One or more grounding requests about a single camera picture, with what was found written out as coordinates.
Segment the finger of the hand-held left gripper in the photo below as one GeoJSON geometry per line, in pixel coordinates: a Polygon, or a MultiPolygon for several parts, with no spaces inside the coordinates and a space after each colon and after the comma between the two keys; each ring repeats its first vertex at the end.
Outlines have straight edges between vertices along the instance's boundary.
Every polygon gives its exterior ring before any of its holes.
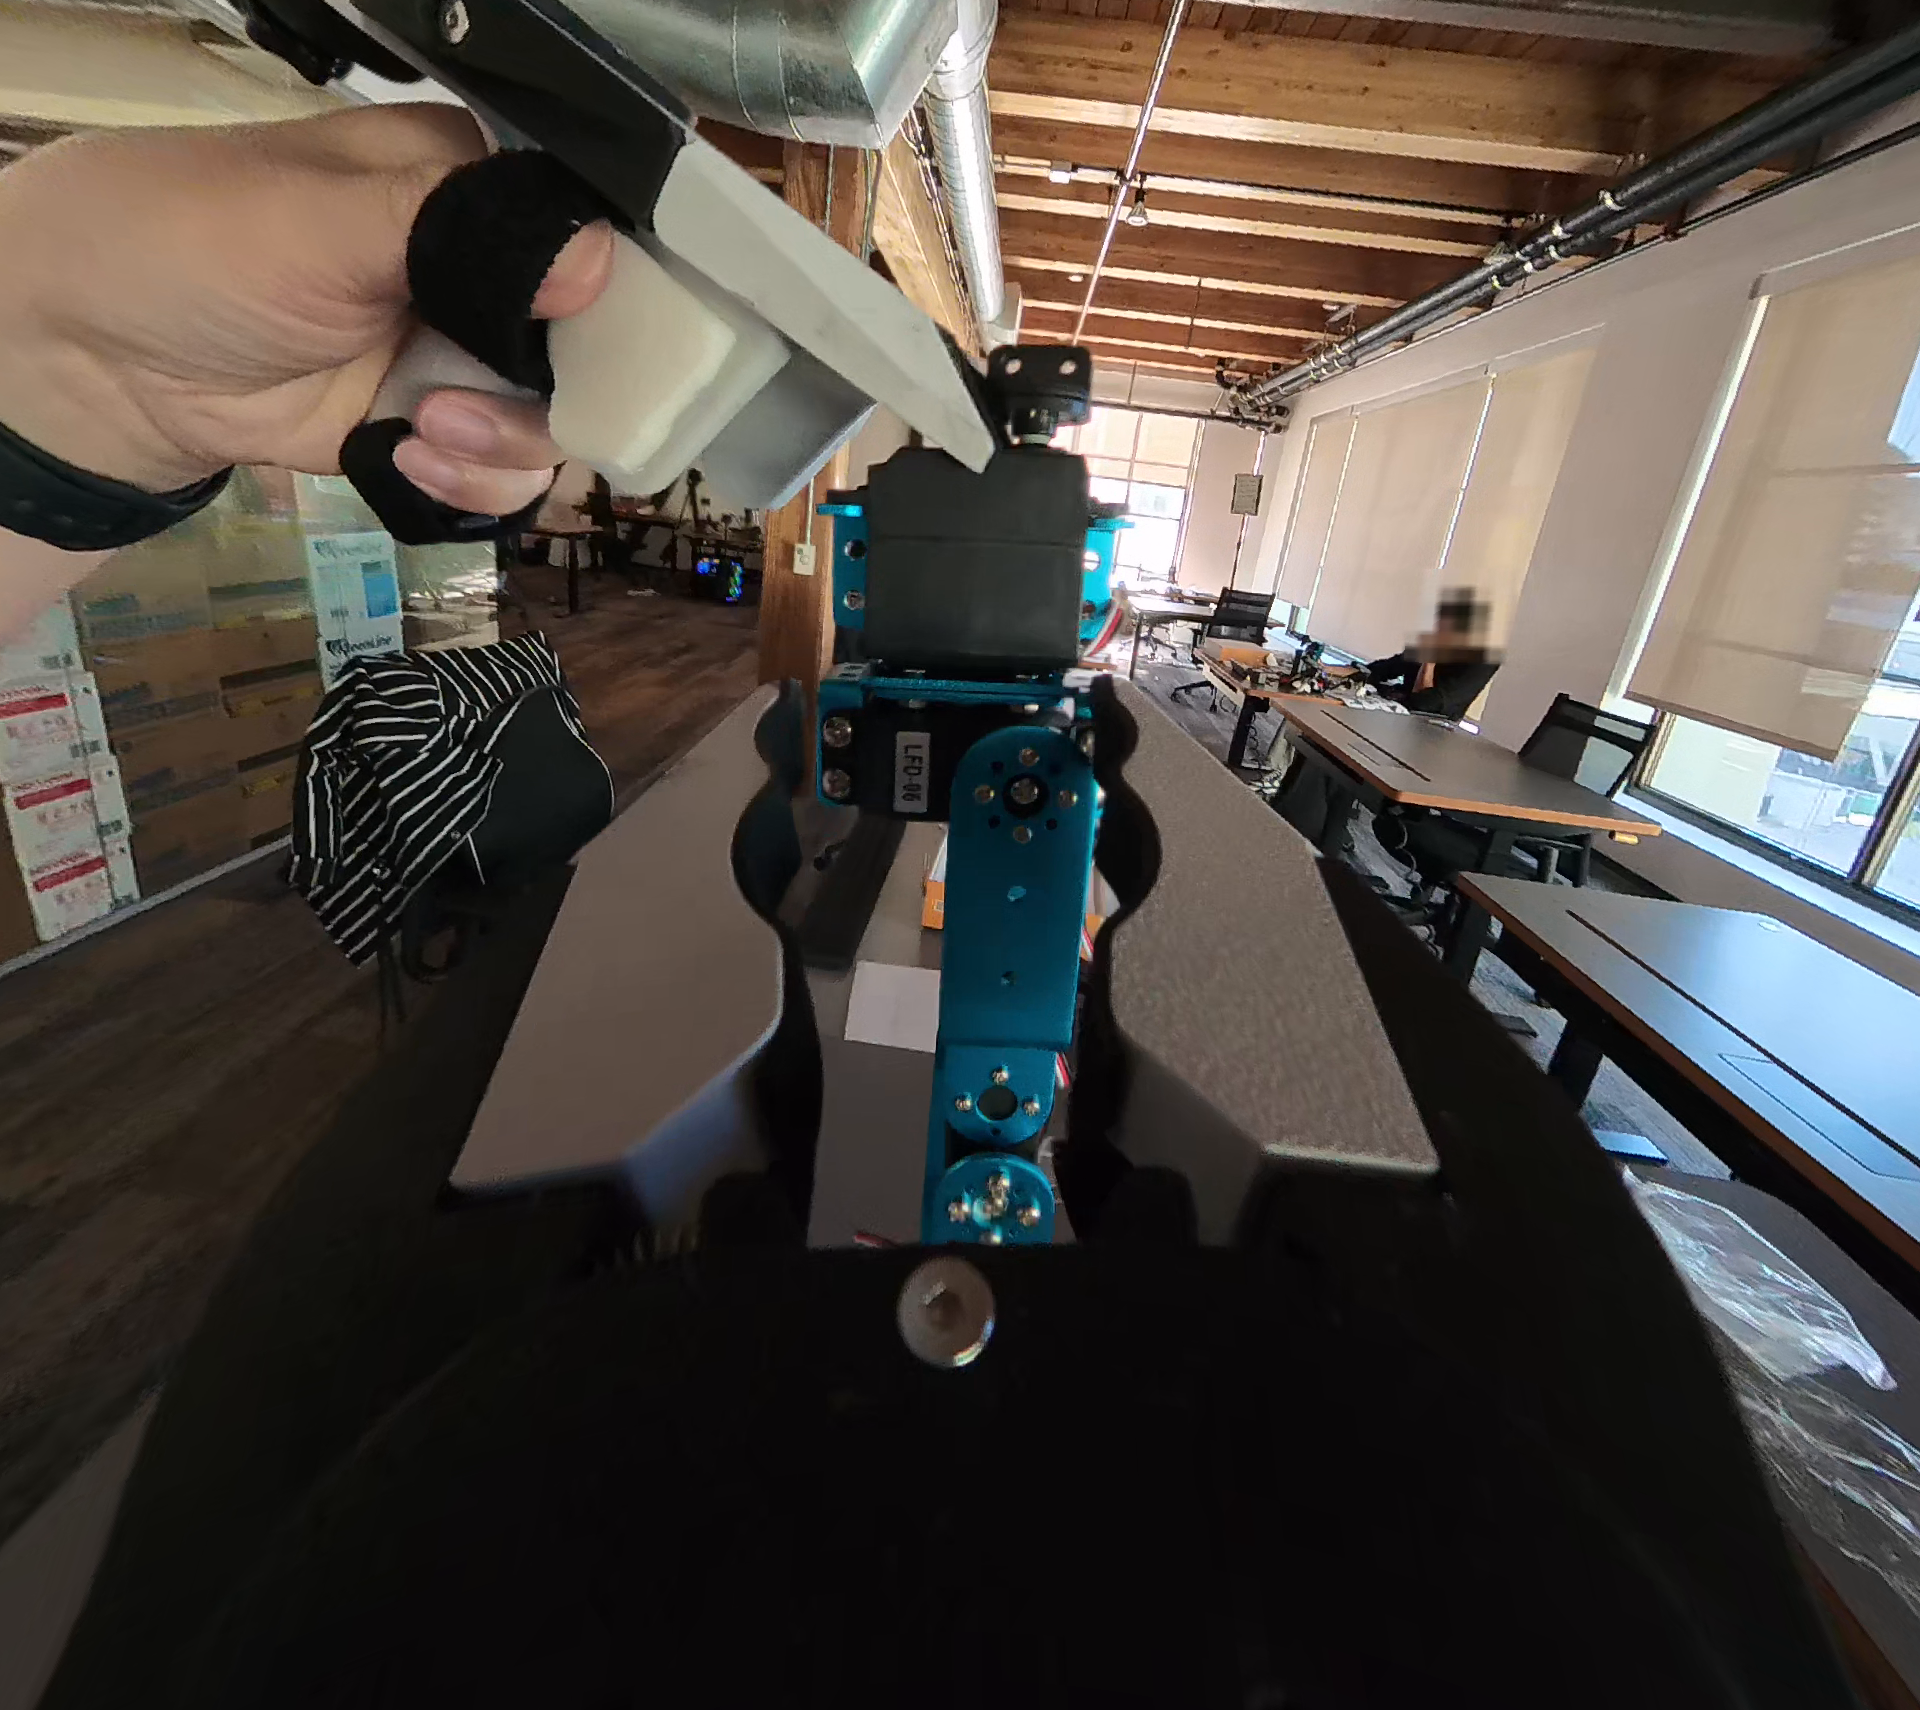
{"type": "Polygon", "coordinates": [[[568,457],[638,495],[698,470],[776,508],[883,409],[987,466],[995,435],[935,324],[709,141],[679,149],[651,224],[616,234],[601,294],[547,325],[568,457]]]}

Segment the stack of cardboard boxes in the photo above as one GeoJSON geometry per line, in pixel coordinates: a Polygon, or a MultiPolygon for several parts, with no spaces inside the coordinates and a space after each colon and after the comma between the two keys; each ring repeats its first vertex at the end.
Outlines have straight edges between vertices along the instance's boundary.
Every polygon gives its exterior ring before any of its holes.
{"type": "Polygon", "coordinates": [[[59,591],[3,646],[3,962],[285,838],[326,689],[401,643],[394,539],[277,472],[59,591]]]}

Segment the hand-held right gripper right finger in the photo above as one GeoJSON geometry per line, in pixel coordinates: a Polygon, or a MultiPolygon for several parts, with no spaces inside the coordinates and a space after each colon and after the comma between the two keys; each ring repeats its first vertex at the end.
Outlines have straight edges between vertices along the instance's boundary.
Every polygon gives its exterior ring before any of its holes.
{"type": "Polygon", "coordinates": [[[1131,684],[1098,675],[1067,1230],[1253,1244],[1273,1207],[1426,1200],[1439,1157],[1311,846],[1131,684]]]}

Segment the black servo motor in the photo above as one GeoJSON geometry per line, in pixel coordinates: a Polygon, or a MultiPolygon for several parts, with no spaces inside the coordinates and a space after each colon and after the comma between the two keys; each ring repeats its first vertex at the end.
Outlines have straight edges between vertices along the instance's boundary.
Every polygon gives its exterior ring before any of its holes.
{"type": "Polygon", "coordinates": [[[971,397],[990,432],[971,470],[931,445],[877,461],[857,492],[861,604],[839,623],[890,674],[1015,681],[1082,655],[1086,461],[1053,433],[1091,413],[1082,344],[995,348],[971,397]]]}

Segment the large window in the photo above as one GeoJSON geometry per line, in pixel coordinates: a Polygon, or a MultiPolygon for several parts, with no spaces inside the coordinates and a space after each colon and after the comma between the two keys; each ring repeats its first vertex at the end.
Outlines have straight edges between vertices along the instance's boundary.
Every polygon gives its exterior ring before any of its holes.
{"type": "Polygon", "coordinates": [[[1835,758],[1666,716],[1638,785],[1739,847],[1916,918],[1917,616],[1888,646],[1835,758]]]}

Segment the white paper sheet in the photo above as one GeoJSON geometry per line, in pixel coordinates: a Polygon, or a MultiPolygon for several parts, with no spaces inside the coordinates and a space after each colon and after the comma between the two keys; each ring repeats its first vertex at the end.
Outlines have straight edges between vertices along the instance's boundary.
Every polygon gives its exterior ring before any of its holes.
{"type": "Polygon", "coordinates": [[[860,957],[842,1035],[848,1044],[931,1056],[940,1040],[941,974],[922,963],[860,957]]]}

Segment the person's left hand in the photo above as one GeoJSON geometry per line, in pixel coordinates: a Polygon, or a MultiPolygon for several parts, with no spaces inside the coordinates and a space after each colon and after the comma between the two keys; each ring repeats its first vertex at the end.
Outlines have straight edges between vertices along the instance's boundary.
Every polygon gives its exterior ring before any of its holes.
{"type": "Polygon", "coordinates": [[[485,153],[441,103],[38,147],[2,178],[3,426],[155,495],[338,475],[418,330],[420,208],[485,153]]]}

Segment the crumpled clear plastic wrap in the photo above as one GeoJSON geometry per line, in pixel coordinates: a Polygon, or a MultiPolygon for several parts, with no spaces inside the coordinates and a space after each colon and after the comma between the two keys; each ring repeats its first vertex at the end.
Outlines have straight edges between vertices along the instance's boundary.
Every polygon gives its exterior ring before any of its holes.
{"type": "Polygon", "coordinates": [[[1841,1296],[1722,1200],[1622,1175],[1713,1341],[1744,1432],[1788,1511],[1917,1606],[1917,1427],[1894,1364],[1841,1296]]]}

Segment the distant grid window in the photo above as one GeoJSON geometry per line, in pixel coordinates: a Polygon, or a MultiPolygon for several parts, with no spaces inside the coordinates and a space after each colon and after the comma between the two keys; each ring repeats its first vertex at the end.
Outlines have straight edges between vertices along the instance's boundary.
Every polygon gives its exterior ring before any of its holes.
{"type": "Polygon", "coordinates": [[[1120,521],[1116,573],[1131,589],[1215,593],[1252,582],[1281,430],[1098,406],[1056,441],[1084,459],[1096,510],[1120,521]]]}

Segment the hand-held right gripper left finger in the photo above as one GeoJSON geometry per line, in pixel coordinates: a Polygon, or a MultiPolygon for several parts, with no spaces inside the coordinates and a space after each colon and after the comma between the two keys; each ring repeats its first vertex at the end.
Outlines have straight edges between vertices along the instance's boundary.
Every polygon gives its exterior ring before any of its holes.
{"type": "Polygon", "coordinates": [[[573,857],[456,1194],[601,1185],[677,1241],[715,1183],[761,1177],[806,1227],[823,1068],[779,915],[804,736],[796,684],[755,691],[573,857]]]}

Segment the blue toy robot arm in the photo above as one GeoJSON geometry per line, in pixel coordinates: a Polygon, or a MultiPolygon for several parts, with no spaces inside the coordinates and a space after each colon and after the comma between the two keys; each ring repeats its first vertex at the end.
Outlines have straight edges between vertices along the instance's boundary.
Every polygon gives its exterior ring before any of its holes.
{"type": "Polygon", "coordinates": [[[1044,1130],[1073,1040],[1100,819],[1094,672],[922,672],[873,662],[822,680],[817,791],[944,825],[941,937],[922,1239],[1053,1235],[1044,1130]]]}

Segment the grey office desk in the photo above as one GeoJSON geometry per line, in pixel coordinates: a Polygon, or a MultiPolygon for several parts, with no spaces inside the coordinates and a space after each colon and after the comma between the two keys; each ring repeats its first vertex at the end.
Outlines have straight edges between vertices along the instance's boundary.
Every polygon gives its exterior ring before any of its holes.
{"type": "Polygon", "coordinates": [[[1759,912],[1491,873],[1458,937],[1563,1024],[1547,1082],[1579,1110],[1611,1061],[1731,1173],[1917,1310],[1917,999],[1759,912]]]}

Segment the black white striped bag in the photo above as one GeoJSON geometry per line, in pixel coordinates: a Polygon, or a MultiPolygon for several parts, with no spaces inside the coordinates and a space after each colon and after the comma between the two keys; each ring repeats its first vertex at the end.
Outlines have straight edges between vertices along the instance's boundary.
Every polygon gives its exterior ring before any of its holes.
{"type": "Polygon", "coordinates": [[[354,966],[425,978],[431,936],[568,864],[614,803],[540,629],[357,658],[300,744],[288,879],[354,966]]]}

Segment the black ceiling pipes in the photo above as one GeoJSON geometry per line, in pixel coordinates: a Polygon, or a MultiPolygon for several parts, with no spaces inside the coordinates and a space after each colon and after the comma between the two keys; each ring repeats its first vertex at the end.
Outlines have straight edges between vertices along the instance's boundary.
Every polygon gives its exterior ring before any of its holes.
{"type": "Polygon", "coordinates": [[[1908,98],[1916,91],[1916,81],[1917,25],[1909,21],[1882,41],[1766,93],[1304,363],[1235,388],[1228,406],[1244,422],[1277,422],[1281,406],[1315,383],[1403,348],[1423,330],[1494,305],[1501,296],[1571,260],[1599,255],[1635,228],[1683,210],[1752,168],[1908,98]]]}

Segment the metal ceiling rod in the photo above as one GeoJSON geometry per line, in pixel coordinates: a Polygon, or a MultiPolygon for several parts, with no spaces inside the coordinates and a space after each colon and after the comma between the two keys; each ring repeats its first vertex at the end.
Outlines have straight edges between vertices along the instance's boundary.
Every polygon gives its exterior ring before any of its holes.
{"type": "Polygon", "coordinates": [[[1166,9],[1161,38],[1160,38],[1151,68],[1148,72],[1148,81],[1141,90],[1141,99],[1131,126],[1125,153],[1122,157],[1122,163],[1116,168],[1112,198],[1101,221],[1091,266],[1084,280],[1082,297],[1072,319],[1070,341],[1075,348],[1084,339],[1084,331],[1091,316],[1091,305],[1094,305],[1108,257],[1112,254],[1116,234],[1122,228],[1122,217],[1125,213],[1129,196],[1135,191],[1135,185],[1138,185],[1141,152],[1143,152],[1148,133],[1151,129],[1151,119],[1158,109],[1158,103],[1168,80],[1168,72],[1171,68],[1174,47],[1182,33],[1183,21],[1188,17],[1189,1],[1192,0],[1170,0],[1166,9]]]}

